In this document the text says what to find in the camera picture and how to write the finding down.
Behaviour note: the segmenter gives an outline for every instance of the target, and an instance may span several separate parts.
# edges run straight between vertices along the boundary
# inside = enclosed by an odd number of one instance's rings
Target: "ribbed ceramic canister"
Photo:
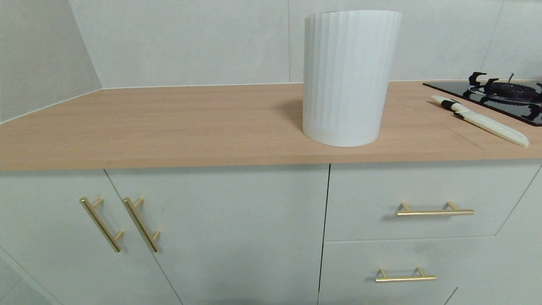
[[[376,140],[400,23],[377,10],[305,19],[305,135],[339,147]]]

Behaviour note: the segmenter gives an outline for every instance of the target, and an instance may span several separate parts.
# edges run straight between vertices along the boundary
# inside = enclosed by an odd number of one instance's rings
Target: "cabinet door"
[[[493,242],[494,237],[326,242],[318,303],[445,304],[465,278],[465,262]],[[404,280],[420,277],[417,267],[436,279]],[[375,279],[383,277],[381,268],[386,277],[402,281],[377,283]]]
[[[79,203],[94,201],[115,253]],[[0,173],[0,245],[63,304],[180,304],[103,170]]]
[[[108,170],[184,305],[318,298],[328,164]]]
[[[542,171],[448,305],[542,303]]]

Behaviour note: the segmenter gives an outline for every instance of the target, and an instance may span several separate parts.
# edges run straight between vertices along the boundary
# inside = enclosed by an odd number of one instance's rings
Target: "knife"
[[[484,115],[476,113],[469,108],[461,105],[456,100],[442,96],[432,96],[431,99],[441,105],[444,109],[451,110],[454,114],[463,120],[480,127],[492,134],[499,136],[509,142],[522,147],[529,146],[529,140],[521,132],[501,124]]]

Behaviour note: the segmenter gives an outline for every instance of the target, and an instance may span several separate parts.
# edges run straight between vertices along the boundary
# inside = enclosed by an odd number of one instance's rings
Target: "drawer handle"
[[[85,208],[85,211],[87,211],[88,215],[92,218],[92,220],[94,220],[94,223],[96,224],[96,226],[98,226],[98,229],[100,229],[100,232],[102,232],[105,239],[109,242],[109,244],[113,248],[113,251],[115,251],[116,253],[120,252],[121,248],[118,243],[118,240],[122,237],[122,235],[124,234],[124,231],[121,230],[117,232],[117,235],[115,235],[115,237],[111,236],[111,234],[109,234],[109,232],[107,231],[107,228],[104,222],[98,217],[98,215],[96,214],[96,211],[94,210],[96,209],[97,206],[104,203],[104,200],[102,198],[99,198],[93,204],[91,204],[91,202],[88,201],[86,197],[83,197],[79,199],[79,202],[83,205],[83,207]]]
[[[158,245],[156,244],[156,241],[160,236],[160,231],[156,231],[151,237],[147,226],[145,226],[145,223],[141,221],[141,216],[139,215],[139,211],[137,210],[137,208],[143,204],[143,198],[139,198],[135,201],[134,204],[132,203],[132,200],[130,200],[130,198],[128,197],[124,198],[122,202],[128,210],[128,214],[130,214],[130,217],[132,217],[132,220],[134,221],[137,230],[141,234],[141,237],[143,237],[143,240],[147,243],[147,246],[149,246],[149,249],[151,249],[153,253],[158,252]]]
[[[377,283],[389,283],[389,282],[410,282],[410,281],[433,281],[437,279],[434,275],[426,275],[422,268],[416,267],[416,271],[420,274],[419,276],[405,276],[405,277],[388,277],[383,268],[380,268],[379,273],[382,277],[375,278]]]
[[[451,209],[437,209],[434,211],[411,211],[406,202],[401,202],[401,207],[403,208],[400,211],[395,211],[396,216],[458,216],[458,215],[474,215],[473,209],[458,208],[453,202],[446,202]]]

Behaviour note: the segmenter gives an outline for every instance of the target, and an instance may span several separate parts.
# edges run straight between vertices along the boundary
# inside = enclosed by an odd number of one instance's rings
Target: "gold handle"
[[[389,283],[389,282],[411,282],[411,281],[433,281],[437,279],[434,275],[426,275],[422,268],[416,267],[416,271],[420,274],[419,276],[405,276],[405,277],[388,277],[383,268],[380,268],[379,273],[382,277],[375,278],[377,283]]]
[[[141,217],[139,216],[139,212],[137,210],[137,208],[143,204],[143,198],[139,198],[135,201],[134,204],[132,203],[132,200],[130,200],[130,198],[128,197],[124,198],[122,202],[128,210],[128,214],[130,214],[130,217],[132,217],[132,220],[134,221],[137,230],[139,230],[139,233],[147,243],[147,246],[149,246],[149,249],[151,249],[151,251],[154,253],[158,252],[158,245],[156,244],[156,240],[160,236],[160,231],[156,231],[151,237],[149,234],[149,230],[141,221]]]
[[[453,202],[448,201],[446,202],[446,205],[448,205],[451,209],[437,209],[434,211],[411,211],[408,207],[406,202],[401,202],[401,207],[403,208],[400,211],[395,211],[395,215],[397,216],[424,216],[424,215],[430,215],[430,216],[458,216],[458,215],[474,215],[474,210],[472,209],[460,209],[455,205]]]
[[[109,232],[107,231],[107,228],[104,222],[98,217],[98,215],[96,214],[94,210],[97,206],[104,203],[104,200],[102,198],[99,198],[93,204],[91,204],[91,202],[88,201],[86,197],[83,197],[79,199],[79,202],[83,205],[83,207],[85,208],[85,211],[87,211],[88,215],[92,218],[92,220],[94,220],[94,223],[96,224],[96,226],[98,226],[98,229],[100,229],[100,232],[102,232],[102,234],[104,235],[105,239],[107,239],[111,247],[113,247],[113,250],[117,253],[120,252],[121,248],[118,243],[118,240],[120,239],[120,237],[122,237],[122,235],[124,234],[124,231],[122,230],[119,231],[117,235],[115,235],[115,237],[111,236],[111,234],[109,234]]]

